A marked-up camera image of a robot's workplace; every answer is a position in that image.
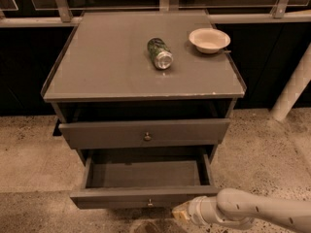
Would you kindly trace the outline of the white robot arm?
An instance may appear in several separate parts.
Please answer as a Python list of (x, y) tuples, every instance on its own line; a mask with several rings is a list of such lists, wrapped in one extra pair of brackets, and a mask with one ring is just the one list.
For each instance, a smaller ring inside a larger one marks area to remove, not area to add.
[(246, 230), (255, 218), (297, 233), (311, 232), (311, 202), (270, 198), (224, 188), (215, 196), (195, 197), (172, 211), (173, 217), (194, 225), (217, 223)]

